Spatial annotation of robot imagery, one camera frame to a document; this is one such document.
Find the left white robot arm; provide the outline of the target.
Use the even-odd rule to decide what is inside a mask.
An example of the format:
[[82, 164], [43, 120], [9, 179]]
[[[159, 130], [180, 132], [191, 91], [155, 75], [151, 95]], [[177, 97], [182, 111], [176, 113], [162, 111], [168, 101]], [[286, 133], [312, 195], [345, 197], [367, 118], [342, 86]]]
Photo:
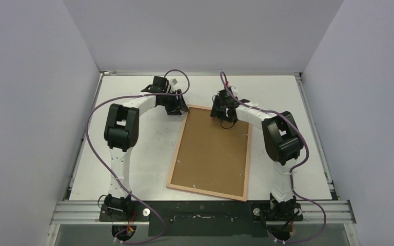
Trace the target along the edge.
[[139, 138], [140, 116], [157, 106], [168, 115], [182, 115], [189, 109], [176, 87], [176, 79], [155, 76], [137, 98], [109, 107], [104, 139], [109, 148], [112, 170], [108, 195], [104, 200], [106, 213], [124, 221], [134, 215], [130, 187], [130, 156]]

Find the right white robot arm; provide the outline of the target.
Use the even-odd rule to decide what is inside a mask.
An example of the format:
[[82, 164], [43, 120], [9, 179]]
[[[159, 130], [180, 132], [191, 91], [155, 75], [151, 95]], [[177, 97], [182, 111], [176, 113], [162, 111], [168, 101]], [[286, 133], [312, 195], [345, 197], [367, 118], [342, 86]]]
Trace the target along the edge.
[[265, 151], [273, 161], [270, 215], [277, 220], [290, 214], [300, 215], [300, 208], [293, 192], [292, 168], [304, 146], [290, 112], [274, 114], [265, 112], [249, 100], [238, 100], [232, 88], [219, 91], [212, 98], [210, 116], [235, 124], [247, 122], [262, 130]]

